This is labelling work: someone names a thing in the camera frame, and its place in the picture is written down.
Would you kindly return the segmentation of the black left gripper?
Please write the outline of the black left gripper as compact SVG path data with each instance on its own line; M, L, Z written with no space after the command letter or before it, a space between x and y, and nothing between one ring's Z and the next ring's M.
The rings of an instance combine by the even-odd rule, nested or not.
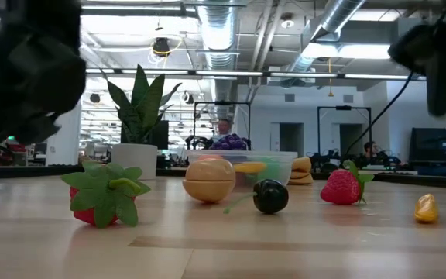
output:
M79 21L0 22L0 109L29 105L37 112L74 109L85 88ZM37 115L0 127L0 143L40 143L56 134L58 115Z

